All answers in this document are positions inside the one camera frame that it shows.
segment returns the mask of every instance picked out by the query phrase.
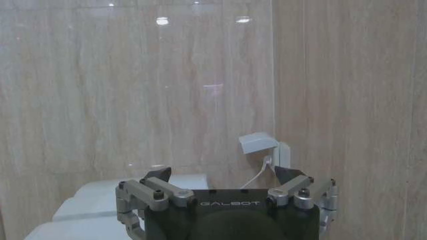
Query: beige marble tile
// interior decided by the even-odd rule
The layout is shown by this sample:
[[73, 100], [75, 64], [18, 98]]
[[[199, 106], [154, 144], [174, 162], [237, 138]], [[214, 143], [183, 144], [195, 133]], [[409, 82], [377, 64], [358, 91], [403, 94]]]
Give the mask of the beige marble tile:
[[0, 13], [0, 175], [6, 176], [16, 172], [14, 163], [14, 152], [11, 151], [11, 113], [15, 97], [11, 94], [16, 85], [16, 71], [14, 69], [16, 38], [14, 25], [16, 22], [16, 12], [14, 10]]
[[406, 200], [406, 240], [427, 237], [427, 1], [418, 1], [411, 153]]
[[223, 0], [138, 0], [139, 6], [222, 4]]
[[47, 46], [47, 21], [41, 12], [16, 12], [12, 22], [15, 47], [10, 62], [10, 82], [4, 87], [4, 108], [7, 109], [6, 159], [12, 164], [8, 175], [45, 172], [45, 131], [43, 131], [43, 72], [50, 71], [45, 57]]
[[227, 158], [245, 160], [239, 136], [274, 134], [273, 8], [259, 1], [223, 7], [226, 37]]
[[143, 7], [143, 6], [157, 6], [157, 5], [162, 5], [165, 2], [165, 0], [138, 0], [138, 6]]
[[78, 8], [137, 7], [138, 0], [71, 0]]
[[[298, 2], [281, 4], [302, 17]], [[330, 239], [402, 238], [415, 8], [415, 1], [309, 0], [303, 21], [281, 17], [290, 33], [278, 33], [277, 47], [285, 46], [277, 51], [278, 81], [295, 84], [278, 83], [277, 93], [285, 95], [278, 99], [302, 109], [278, 102], [278, 125], [286, 121], [278, 138], [298, 146], [295, 166], [341, 183]], [[305, 67], [293, 73], [287, 62], [295, 64], [295, 51], [305, 55]]]
[[166, 5], [159, 83], [174, 166], [227, 161], [222, 6]]
[[143, 168], [151, 158], [139, 16], [134, 8], [78, 10], [78, 74], [98, 170]]
[[[226, 21], [225, 6], [207, 1], [139, 9], [94, 1], [53, 9], [74, 8], [65, 3], [16, 1], [32, 10], [0, 12], [8, 239], [49, 221], [85, 183], [139, 177], [158, 165], [206, 172], [215, 187], [235, 188], [262, 158], [243, 156], [238, 137], [274, 129], [267, 6], [237, 4]], [[257, 16], [254, 25], [231, 27], [241, 13]], [[259, 44], [262, 50], [250, 49]]]
[[10, 0], [10, 2], [14, 7], [20, 10], [65, 9], [77, 7], [77, 0]]
[[291, 149], [294, 168], [307, 159], [309, 111], [306, 100], [305, 2], [273, 1], [275, 134]]
[[163, 0], [165, 5], [203, 5], [203, 4], [222, 4], [223, 0]]
[[11, 10], [14, 8], [14, 0], [0, 0], [0, 10]]

